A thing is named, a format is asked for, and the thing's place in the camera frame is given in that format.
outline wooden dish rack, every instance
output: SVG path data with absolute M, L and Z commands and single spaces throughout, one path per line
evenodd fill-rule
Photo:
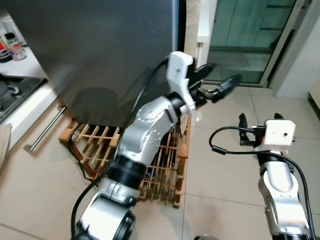
M 141 201 L 171 202 L 175 208 L 181 204 L 186 162 L 189 156 L 191 116 L 183 134 L 173 129 L 160 144 L 152 164 L 147 168 L 140 186 Z M 78 124 L 72 120 L 59 136 L 59 141 L 80 160 L 88 177 L 94 180 L 112 161 L 119 139 L 119 127 Z

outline bottle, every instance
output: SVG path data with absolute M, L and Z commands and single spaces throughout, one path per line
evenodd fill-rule
M 22 60 L 27 57 L 26 51 L 21 43 L 16 39 L 16 36 L 12 33 L 6 33 L 5 38 L 9 47 L 9 52 L 13 60 Z
M 12 60 L 10 53 L 7 51 L 3 40 L 0 37 L 0 63 L 6 63 Z

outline glass door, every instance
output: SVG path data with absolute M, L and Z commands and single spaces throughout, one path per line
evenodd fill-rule
M 217 83 L 241 74 L 244 85 L 265 86 L 293 36 L 296 20 L 303 19 L 303 3 L 218 0 L 207 59 L 217 67 L 205 82 Z

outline stainless steel refrigerator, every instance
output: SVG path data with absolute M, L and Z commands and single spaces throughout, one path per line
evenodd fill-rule
M 149 74 L 177 50 L 179 2 L 3 0 L 0 8 L 79 123 L 121 126 Z M 163 67 L 140 106 L 168 90 Z

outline countertop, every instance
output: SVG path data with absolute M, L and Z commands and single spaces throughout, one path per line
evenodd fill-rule
M 8 76 L 37 77 L 48 79 L 35 55 L 29 47 L 25 47 L 27 57 L 20 61 L 11 60 L 0 63 L 0 73 Z M 35 121 L 57 98 L 52 85 L 47 82 L 35 91 L 19 106 L 3 124 L 11 124 L 9 150 L 27 132 Z

